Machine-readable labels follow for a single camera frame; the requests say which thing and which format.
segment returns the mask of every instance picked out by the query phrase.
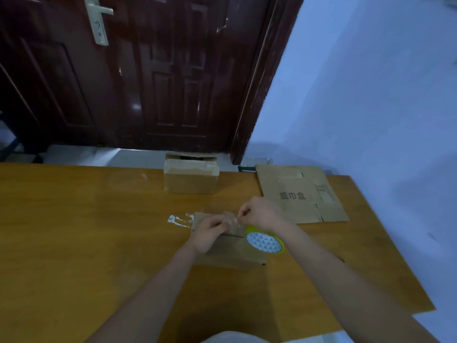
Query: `hand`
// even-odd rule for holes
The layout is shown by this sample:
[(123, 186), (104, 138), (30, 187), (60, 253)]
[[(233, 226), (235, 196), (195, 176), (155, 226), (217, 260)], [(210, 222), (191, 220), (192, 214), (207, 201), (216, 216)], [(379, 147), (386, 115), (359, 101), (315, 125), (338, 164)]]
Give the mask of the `hand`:
[(187, 243), (198, 253), (206, 253), (216, 238), (230, 228), (228, 224), (222, 222), (223, 219), (223, 214), (210, 215), (202, 219), (196, 229), (192, 231)]
[(289, 222), (281, 208), (265, 197), (254, 196), (243, 204), (238, 212), (238, 220), (257, 229), (277, 234), (284, 223)]

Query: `wooden door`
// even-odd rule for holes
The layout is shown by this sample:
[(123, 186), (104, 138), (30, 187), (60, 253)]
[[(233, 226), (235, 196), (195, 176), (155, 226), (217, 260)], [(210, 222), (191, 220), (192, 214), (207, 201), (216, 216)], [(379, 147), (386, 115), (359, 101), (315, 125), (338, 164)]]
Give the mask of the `wooden door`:
[(99, 1), (109, 46), (84, 0), (1, 0), (54, 142), (227, 151), (270, 0)]

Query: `wooden table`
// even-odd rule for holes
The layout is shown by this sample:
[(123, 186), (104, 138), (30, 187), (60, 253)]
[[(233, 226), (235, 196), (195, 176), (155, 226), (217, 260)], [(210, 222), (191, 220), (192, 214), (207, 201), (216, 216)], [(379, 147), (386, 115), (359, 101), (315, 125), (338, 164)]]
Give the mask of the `wooden table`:
[[(350, 221), (302, 228), (411, 312), (434, 309), (350, 177), (328, 176)], [(166, 194), (163, 171), (0, 165), (0, 337), (82, 342), (185, 242), (195, 211), (236, 212), (260, 195), (254, 173), (221, 172), (215, 195)], [(339, 324), (291, 256), (248, 272), (195, 266), (161, 342), (225, 330), (273, 343)]]

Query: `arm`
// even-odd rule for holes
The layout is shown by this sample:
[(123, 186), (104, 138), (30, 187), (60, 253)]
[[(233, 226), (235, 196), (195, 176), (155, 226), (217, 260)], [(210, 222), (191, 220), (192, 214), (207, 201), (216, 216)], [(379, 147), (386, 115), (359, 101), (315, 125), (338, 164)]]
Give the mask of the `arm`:
[(437, 342), (402, 306), (288, 221), (266, 198), (253, 197), (241, 207), (238, 219), (284, 242), (355, 342)]
[(156, 342), (195, 256), (205, 253), (229, 227), (223, 215), (201, 221), (170, 262), (147, 281), (85, 343)]

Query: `flattened cardboard box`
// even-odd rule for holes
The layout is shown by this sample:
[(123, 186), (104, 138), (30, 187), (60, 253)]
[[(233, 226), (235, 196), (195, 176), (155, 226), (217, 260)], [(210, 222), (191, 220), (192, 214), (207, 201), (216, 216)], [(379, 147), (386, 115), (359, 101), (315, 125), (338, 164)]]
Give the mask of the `flattened cardboard box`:
[[(206, 213), (194, 213), (192, 230), (195, 230), (198, 223), (207, 215)], [(226, 234), (220, 235), (208, 252), (195, 259), (196, 265), (233, 268), (242, 271), (266, 265), (266, 262), (266, 255), (251, 246), (245, 237)]]
[(320, 167), (256, 165), (263, 196), (276, 202), (296, 224), (348, 221)]
[(214, 194), (218, 188), (216, 154), (165, 154), (165, 191), (182, 194)]

